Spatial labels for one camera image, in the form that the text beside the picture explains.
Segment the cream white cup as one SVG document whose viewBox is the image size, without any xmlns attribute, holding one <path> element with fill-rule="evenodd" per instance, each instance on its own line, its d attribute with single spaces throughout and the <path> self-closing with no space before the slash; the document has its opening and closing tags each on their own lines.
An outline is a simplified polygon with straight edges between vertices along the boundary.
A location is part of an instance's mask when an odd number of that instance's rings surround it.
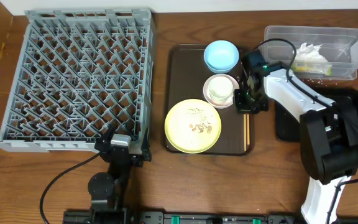
<svg viewBox="0 0 358 224">
<path fill-rule="evenodd" d="M 233 84 L 226 77 L 215 77 L 208 85 L 210 97 L 214 101 L 224 101 L 233 92 Z"/>
</svg>

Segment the white napkin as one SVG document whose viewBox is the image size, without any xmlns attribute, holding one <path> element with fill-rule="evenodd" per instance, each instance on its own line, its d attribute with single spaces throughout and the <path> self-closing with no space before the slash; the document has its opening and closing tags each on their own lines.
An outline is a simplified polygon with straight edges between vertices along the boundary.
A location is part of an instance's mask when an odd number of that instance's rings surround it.
<svg viewBox="0 0 358 224">
<path fill-rule="evenodd" d="M 308 45 L 306 42 L 296 50 L 296 62 L 325 63 L 328 60 L 319 53 L 322 45 Z"/>
</svg>

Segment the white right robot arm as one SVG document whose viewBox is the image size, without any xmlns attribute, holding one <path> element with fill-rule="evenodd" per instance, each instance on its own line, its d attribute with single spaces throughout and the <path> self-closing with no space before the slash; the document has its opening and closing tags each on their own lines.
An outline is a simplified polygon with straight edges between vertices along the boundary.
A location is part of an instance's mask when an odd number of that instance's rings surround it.
<svg viewBox="0 0 358 224">
<path fill-rule="evenodd" d="M 315 92 L 281 62 L 269 64 L 260 50 L 241 58 L 238 113 L 268 111 L 274 100 L 298 122 L 301 161 L 310 177 L 301 214 L 306 223 L 335 223 L 342 190 L 358 170 L 358 114 Z"/>
</svg>

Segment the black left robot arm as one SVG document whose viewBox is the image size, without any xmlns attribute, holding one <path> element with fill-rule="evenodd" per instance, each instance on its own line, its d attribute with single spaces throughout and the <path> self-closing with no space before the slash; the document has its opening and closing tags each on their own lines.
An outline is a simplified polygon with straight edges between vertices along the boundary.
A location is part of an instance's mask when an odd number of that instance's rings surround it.
<svg viewBox="0 0 358 224">
<path fill-rule="evenodd" d="M 150 161 L 149 134 L 140 144 L 141 153 L 130 152 L 131 138 L 116 134 L 113 127 L 97 138 L 94 148 L 100 158 L 109 164 L 106 172 L 99 172 L 88 182 L 91 195 L 91 208 L 96 211 L 119 211 L 123 207 L 124 196 L 129 182 L 132 167 L 142 167 Z"/>
</svg>

